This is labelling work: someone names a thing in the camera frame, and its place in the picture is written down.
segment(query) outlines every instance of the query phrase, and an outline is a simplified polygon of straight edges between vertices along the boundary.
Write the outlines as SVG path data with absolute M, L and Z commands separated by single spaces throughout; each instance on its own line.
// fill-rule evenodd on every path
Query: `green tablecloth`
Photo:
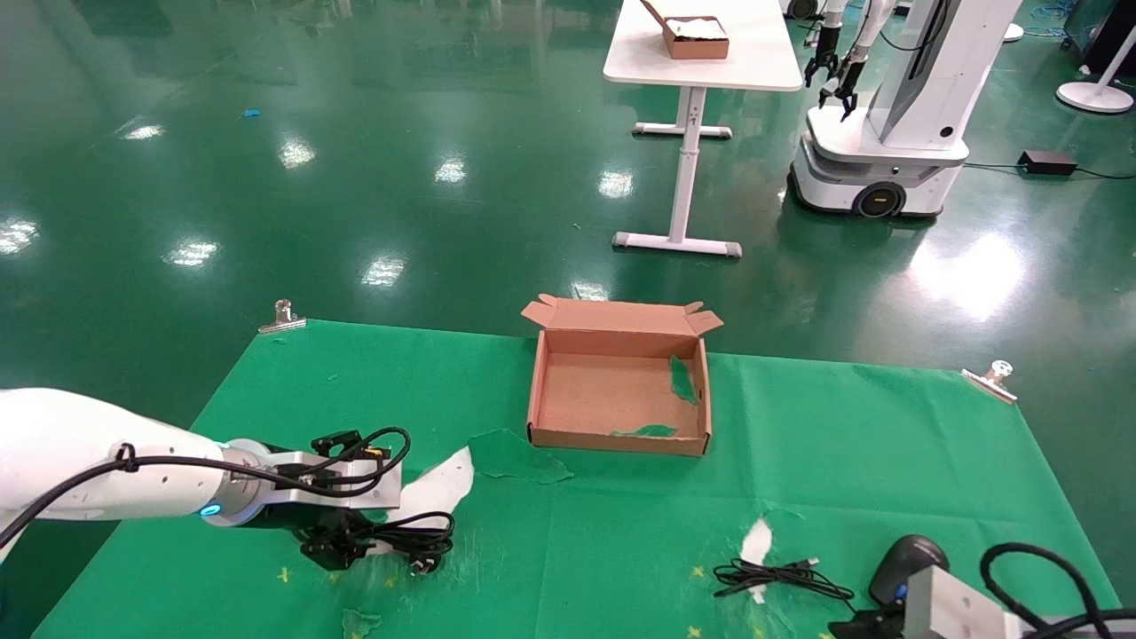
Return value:
M 415 476 L 479 433 L 524 433 L 534 346 L 310 322 L 256 338 L 194 431 L 306 447 L 399 424 L 414 435 Z M 437 573 L 410 576 L 404 559 L 378 557 L 335 578 L 283 531 L 124 522 L 35 637 L 816 638 L 849 616 L 842 604 L 776 586 L 763 605 L 711 597 L 712 566 L 762 514 L 769 562 L 820 557 L 859 606 L 884 551 L 911 532 L 936 539 L 971 584 L 988 546 L 1039 543 L 1117 604 L 1017 407 L 957 372 L 709 363 L 705 457 L 546 449 L 573 479 L 478 475 Z M 1036 559 L 1005 558 L 996 574 L 1042 614 L 1080 612 L 1068 579 Z

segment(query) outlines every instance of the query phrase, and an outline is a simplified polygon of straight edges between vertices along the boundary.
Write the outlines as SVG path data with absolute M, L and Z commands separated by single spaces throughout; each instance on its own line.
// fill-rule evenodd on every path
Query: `metal clamp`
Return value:
M 991 364 L 991 370 L 985 375 L 979 375 L 967 368 L 962 370 L 963 377 L 1006 404 L 1018 401 L 1018 396 L 1005 390 L 1005 385 L 1002 383 L 1011 373 L 1013 373 L 1013 366 L 1003 359 L 997 359 Z
M 299 329 L 300 326 L 307 325 L 308 318 L 300 317 L 292 313 L 292 302 L 286 299 L 281 299 L 276 301 L 276 321 L 272 324 L 265 324 L 257 330 L 258 333 L 278 333 L 281 331 L 287 331 L 290 329 Z

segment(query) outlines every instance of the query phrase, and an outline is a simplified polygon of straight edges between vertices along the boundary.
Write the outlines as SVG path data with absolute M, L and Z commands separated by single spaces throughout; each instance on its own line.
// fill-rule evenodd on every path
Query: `green epoxy floor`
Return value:
M 1037 24 L 1034 6 L 1020 24 Z M 0 387 L 189 426 L 279 297 L 327 320 L 521 335 L 538 292 L 701 299 L 726 322 L 712 350 L 1012 362 L 1027 420 L 1136 604 L 1136 181 L 967 169 L 930 225 L 820 217 L 785 196 L 815 90 L 711 91 L 707 123 L 735 139 L 702 146 L 691 233 L 745 257 L 616 252 L 616 231 L 666 232 L 679 144 L 629 133 L 673 118 L 677 90 L 602 78 L 617 13 L 0 3 Z M 877 47 L 866 92 L 886 58 Z M 1136 171 L 1131 115 L 1053 98 L 1077 64 L 1052 39 L 1006 45 L 966 133 L 971 160 L 1055 149 Z M 33 525 L 0 571 L 2 634 L 28 633 L 110 530 Z

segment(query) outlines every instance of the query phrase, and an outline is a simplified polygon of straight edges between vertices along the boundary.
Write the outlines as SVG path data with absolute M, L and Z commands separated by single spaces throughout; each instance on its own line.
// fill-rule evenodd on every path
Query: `table leg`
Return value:
M 636 122 L 635 133 L 651 133 L 654 135 L 683 135 L 686 133 L 686 108 L 691 103 L 691 88 L 679 86 L 678 88 L 678 115 L 675 117 L 675 124 L 655 124 L 652 122 Z M 707 138 L 721 138 L 724 140 L 729 140 L 734 136 L 734 132 L 729 130 L 728 126 L 700 126 L 699 130 L 702 135 Z
M 705 103 L 705 86 L 692 86 L 683 123 L 683 148 L 678 152 L 678 179 L 675 182 L 675 204 L 670 209 L 670 234 L 645 235 L 642 233 L 616 233 L 611 243 L 617 247 L 642 247 L 687 252 L 708 252 L 729 257 L 742 257 L 742 246 L 737 242 L 693 240 L 686 236 L 686 223 L 691 216 L 691 196 L 694 193 L 694 169 L 699 163 L 699 134 L 702 127 L 702 107 Z

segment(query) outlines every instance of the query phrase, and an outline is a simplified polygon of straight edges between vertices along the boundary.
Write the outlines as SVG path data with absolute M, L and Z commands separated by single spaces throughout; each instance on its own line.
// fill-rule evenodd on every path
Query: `cardboard box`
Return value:
M 726 33 L 725 27 L 715 16 L 675 16 L 667 15 L 667 11 L 651 0 L 642 0 L 646 10 L 654 16 L 655 22 L 662 26 L 662 40 L 667 44 L 667 52 L 675 60 L 722 60 L 729 53 L 729 38 L 721 40 L 687 40 L 678 36 L 667 20 L 712 20 L 718 23 L 718 27 Z
M 710 382 L 701 335 L 721 320 L 701 307 L 700 301 L 665 306 L 548 294 L 531 302 L 521 315 L 543 330 L 528 403 L 529 441 L 705 454 Z

